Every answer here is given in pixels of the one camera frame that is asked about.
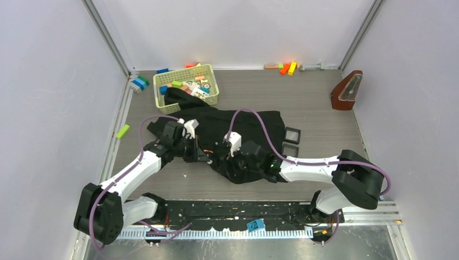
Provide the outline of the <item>black button shirt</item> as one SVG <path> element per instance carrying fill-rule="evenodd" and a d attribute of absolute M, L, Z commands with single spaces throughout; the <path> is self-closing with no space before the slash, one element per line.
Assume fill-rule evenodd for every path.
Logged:
<path fill-rule="evenodd" d="M 219 110 L 177 88 L 168 88 L 165 99 L 177 103 L 181 110 L 150 122 L 146 129 L 158 144 L 169 148 L 170 157 L 209 163 L 234 184 L 285 181 L 275 155 L 285 132 L 280 111 Z"/>

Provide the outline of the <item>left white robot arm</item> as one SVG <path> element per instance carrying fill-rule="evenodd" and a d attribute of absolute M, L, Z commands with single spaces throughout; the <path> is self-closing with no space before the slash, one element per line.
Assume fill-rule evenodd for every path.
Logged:
<path fill-rule="evenodd" d="M 74 228 L 108 245 L 128 225 L 146 219 L 162 223 L 167 215 L 163 198 L 149 192 L 138 199 L 128 198 L 175 158 L 187 163 L 209 161 L 196 137 L 198 125 L 196 119 L 167 122 L 158 139 L 141 146 L 140 154 L 121 172 L 101 184 L 88 183 L 80 195 Z"/>

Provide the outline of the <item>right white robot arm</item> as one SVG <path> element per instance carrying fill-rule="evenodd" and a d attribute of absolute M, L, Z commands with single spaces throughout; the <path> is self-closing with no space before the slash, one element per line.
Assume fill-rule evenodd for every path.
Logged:
<path fill-rule="evenodd" d="M 230 181 L 241 184 L 265 179 L 271 183 L 314 181 L 330 184 L 317 191 L 309 207 L 315 222 L 323 222 L 335 211 L 347 206 L 374 210 L 383 186 L 382 171 L 354 151 L 344 149 L 329 158 L 306 159 L 278 157 L 253 141 L 244 144 L 223 143 L 221 158 Z"/>

